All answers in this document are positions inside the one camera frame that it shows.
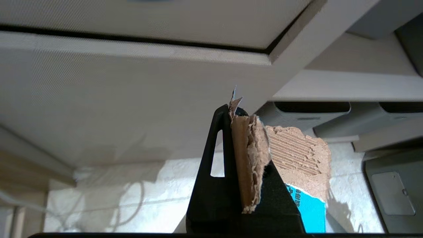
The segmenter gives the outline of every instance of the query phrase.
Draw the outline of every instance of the cardboard piece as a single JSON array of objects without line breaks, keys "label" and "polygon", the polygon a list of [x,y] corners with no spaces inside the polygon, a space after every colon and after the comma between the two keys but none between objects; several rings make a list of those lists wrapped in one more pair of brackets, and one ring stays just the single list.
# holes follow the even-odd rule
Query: cardboard piece
[{"label": "cardboard piece", "polygon": [[296,127],[266,126],[272,161],[282,180],[327,200],[330,150],[321,138],[305,136]]},{"label": "cardboard piece", "polygon": [[241,194],[242,213],[252,213],[260,203],[264,167],[270,162],[269,139],[259,117],[235,115],[242,98],[229,103],[236,170]]}]

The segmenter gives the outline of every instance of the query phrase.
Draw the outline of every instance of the white wall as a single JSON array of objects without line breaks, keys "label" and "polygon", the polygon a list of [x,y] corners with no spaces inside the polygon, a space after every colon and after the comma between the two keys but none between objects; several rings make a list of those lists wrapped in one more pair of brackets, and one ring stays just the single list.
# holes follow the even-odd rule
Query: white wall
[{"label": "white wall", "polygon": [[9,238],[13,222],[13,207],[0,206],[0,238]]},{"label": "white wall", "polygon": [[[211,173],[224,176],[223,153]],[[76,227],[84,232],[172,233],[184,219],[201,159],[182,159],[78,170],[76,188],[51,191],[44,232]],[[182,221],[180,232],[185,232]]]},{"label": "white wall", "polygon": [[51,169],[69,178],[73,177],[73,168],[50,156],[28,141],[16,136],[9,130],[0,127],[0,149],[20,156],[33,163]]}]

